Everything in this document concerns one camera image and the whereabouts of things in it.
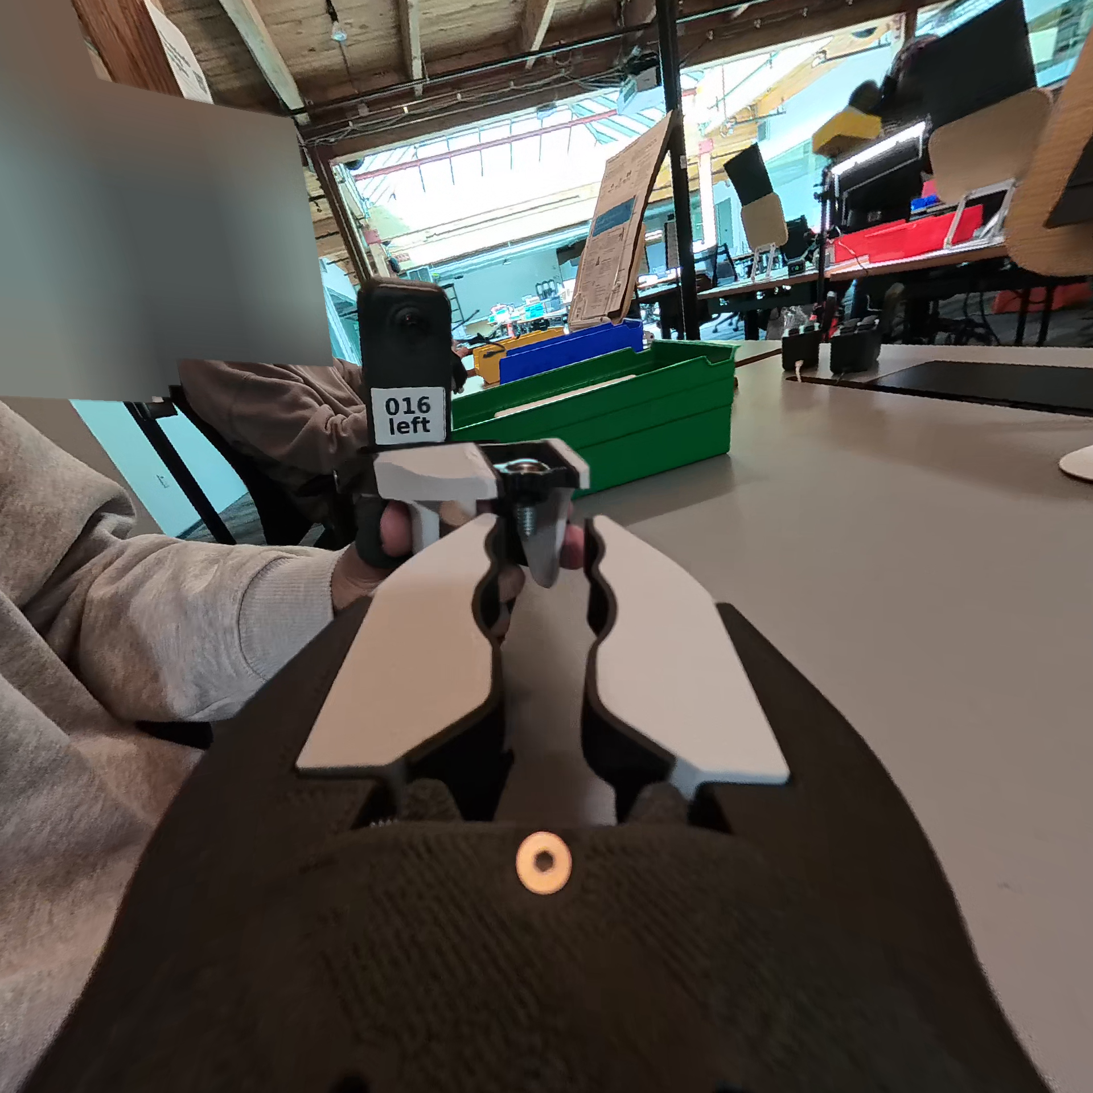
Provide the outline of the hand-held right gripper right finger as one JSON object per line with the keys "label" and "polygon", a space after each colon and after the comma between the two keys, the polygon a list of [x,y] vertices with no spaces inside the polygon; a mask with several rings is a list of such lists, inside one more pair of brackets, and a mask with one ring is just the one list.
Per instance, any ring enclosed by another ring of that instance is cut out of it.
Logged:
{"label": "hand-held right gripper right finger", "polygon": [[617,801],[652,783],[784,786],[784,756],[707,588],[606,515],[585,527],[582,751]]}

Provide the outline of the black knob thumbscrew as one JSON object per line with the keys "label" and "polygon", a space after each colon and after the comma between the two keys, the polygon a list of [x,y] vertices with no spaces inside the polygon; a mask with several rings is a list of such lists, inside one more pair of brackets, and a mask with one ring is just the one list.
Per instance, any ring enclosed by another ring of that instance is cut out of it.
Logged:
{"label": "black knob thumbscrew", "polygon": [[499,494],[492,510],[521,545],[563,536],[570,509],[570,475],[544,458],[511,455],[494,462]]}

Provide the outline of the person's left forearm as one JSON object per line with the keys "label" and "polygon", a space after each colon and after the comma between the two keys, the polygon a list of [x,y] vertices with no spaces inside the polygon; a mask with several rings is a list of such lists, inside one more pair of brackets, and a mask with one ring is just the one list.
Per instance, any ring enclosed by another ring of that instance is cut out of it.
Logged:
{"label": "person's left forearm", "polygon": [[334,619],[336,553],[123,528],[3,524],[3,747],[38,719],[227,718]]}

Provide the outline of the person's left hand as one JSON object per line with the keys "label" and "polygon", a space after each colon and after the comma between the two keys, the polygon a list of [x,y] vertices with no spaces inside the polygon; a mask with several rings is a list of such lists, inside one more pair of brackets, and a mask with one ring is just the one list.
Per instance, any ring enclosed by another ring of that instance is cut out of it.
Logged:
{"label": "person's left hand", "polygon": [[[347,546],[332,574],[332,605],[335,613],[345,610],[353,604],[375,593],[379,585],[390,574],[397,569],[396,561],[409,556],[413,548],[413,511],[412,506],[403,501],[383,501],[380,498],[362,500],[365,515],[358,515],[360,530],[365,530],[379,543],[375,556],[383,554],[386,561],[378,567],[370,565],[358,549],[358,545]],[[457,502],[442,505],[442,532],[451,533],[472,520],[470,513]],[[580,526],[568,522],[565,527],[564,544],[560,550],[560,565],[563,569],[580,570],[583,566],[585,533]],[[516,600],[521,596],[526,583],[525,571],[509,565],[500,576],[500,597],[505,609],[512,611]]]}

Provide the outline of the green plastic bin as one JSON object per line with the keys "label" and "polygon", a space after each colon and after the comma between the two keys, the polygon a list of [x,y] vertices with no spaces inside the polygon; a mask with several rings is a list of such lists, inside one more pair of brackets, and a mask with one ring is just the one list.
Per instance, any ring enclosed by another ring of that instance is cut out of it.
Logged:
{"label": "green plastic bin", "polygon": [[[457,442],[568,442],[593,470],[589,493],[684,468],[731,450],[741,343],[656,341],[462,394],[453,401]],[[629,382],[494,419],[496,411],[636,373]]]}

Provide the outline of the yellow plastic bin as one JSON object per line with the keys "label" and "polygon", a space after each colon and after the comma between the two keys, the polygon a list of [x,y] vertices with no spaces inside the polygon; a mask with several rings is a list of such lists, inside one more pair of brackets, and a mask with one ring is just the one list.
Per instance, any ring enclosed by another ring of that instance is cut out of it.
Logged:
{"label": "yellow plastic bin", "polygon": [[548,327],[542,330],[529,332],[517,337],[500,337],[473,347],[474,372],[481,376],[486,386],[498,386],[501,382],[501,360],[517,349],[534,346],[543,341],[554,340],[565,334],[564,327]]}
{"label": "yellow plastic bin", "polygon": [[875,142],[881,131],[880,116],[846,107],[812,134],[811,151],[816,156],[836,161]]}

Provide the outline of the blue plastic bin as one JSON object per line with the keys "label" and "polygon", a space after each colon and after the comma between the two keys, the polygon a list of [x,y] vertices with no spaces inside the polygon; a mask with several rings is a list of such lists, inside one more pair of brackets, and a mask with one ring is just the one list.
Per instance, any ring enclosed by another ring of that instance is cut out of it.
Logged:
{"label": "blue plastic bin", "polygon": [[602,323],[508,350],[500,362],[499,379],[507,385],[615,351],[643,351],[645,347],[646,328],[639,319]]}

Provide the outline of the black office chair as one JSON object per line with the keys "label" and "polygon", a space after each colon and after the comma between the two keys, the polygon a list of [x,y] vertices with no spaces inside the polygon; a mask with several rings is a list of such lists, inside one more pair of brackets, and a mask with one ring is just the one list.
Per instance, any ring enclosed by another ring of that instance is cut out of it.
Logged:
{"label": "black office chair", "polygon": [[[237,451],[205,422],[191,406],[181,386],[171,386],[170,398],[174,406],[210,441],[243,480],[256,505],[269,545],[302,544],[306,533],[315,524],[323,527],[317,543],[318,546],[340,550],[351,544],[356,531],[353,507],[349,497],[340,490],[338,477],[334,474],[309,479],[302,485],[302,494],[293,496],[285,485],[272,479],[253,458]],[[323,519],[314,520],[301,509],[300,501],[304,497],[322,502]]]}

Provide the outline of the cardboard sheet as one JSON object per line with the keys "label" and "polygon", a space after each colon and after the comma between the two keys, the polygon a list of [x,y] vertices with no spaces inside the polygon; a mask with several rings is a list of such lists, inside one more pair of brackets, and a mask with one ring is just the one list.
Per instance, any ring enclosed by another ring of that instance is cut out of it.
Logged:
{"label": "cardboard sheet", "polygon": [[632,308],[645,217],[676,121],[676,111],[669,112],[606,164],[569,303],[573,333],[619,324]]}

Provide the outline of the small black panel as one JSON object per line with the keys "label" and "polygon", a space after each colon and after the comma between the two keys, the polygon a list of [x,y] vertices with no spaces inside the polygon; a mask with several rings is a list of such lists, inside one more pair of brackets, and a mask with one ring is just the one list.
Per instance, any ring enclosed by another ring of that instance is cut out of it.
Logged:
{"label": "small black panel", "polygon": [[744,208],[763,200],[775,191],[767,163],[757,142],[727,159],[723,168]]}

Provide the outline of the ceiling projector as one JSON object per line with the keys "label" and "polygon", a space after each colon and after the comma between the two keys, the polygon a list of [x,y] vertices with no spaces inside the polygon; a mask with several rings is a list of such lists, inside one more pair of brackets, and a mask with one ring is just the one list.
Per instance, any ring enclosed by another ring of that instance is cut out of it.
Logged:
{"label": "ceiling projector", "polygon": [[662,57],[656,51],[633,55],[624,64],[616,111],[619,116],[636,118],[649,112],[665,112]]}

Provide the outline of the red plastic bin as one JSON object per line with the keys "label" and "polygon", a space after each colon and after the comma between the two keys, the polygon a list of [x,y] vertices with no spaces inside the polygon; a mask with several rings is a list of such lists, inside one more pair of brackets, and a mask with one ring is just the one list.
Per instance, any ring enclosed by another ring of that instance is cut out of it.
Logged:
{"label": "red plastic bin", "polygon": [[837,235],[827,245],[825,261],[839,264],[883,264],[919,256],[952,245],[973,241],[983,225],[983,207],[965,208],[957,226],[956,209],[894,221]]}

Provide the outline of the large beige backing board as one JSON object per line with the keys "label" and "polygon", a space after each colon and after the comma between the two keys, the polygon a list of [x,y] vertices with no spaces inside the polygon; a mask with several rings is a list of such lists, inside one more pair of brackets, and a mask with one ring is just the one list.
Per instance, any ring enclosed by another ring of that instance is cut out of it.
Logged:
{"label": "large beige backing board", "polygon": [[1031,88],[935,129],[927,151],[941,203],[957,204],[976,189],[1021,181],[1055,103],[1051,91]]}

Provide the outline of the large black panel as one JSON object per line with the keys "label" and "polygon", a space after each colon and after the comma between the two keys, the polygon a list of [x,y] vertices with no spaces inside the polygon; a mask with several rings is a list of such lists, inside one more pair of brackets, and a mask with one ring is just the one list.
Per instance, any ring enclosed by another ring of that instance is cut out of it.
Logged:
{"label": "large black panel", "polygon": [[1038,88],[1022,1],[1001,1],[930,44],[920,68],[931,129]]}

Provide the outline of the black steel post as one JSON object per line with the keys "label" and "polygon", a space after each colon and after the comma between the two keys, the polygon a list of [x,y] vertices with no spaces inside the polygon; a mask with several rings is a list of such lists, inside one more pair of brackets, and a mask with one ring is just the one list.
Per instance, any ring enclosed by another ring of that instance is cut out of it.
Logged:
{"label": "black steel post", "polygon": [[680,307],[684,338],[698,341],[702,333],[698,278],[693,254],[693,217],[689,185],[689,155],[680,77],[678,3],[658,1],[656,22],[662,83],[669,114],[668,157],[673,185],[675,224],[678,251]]}

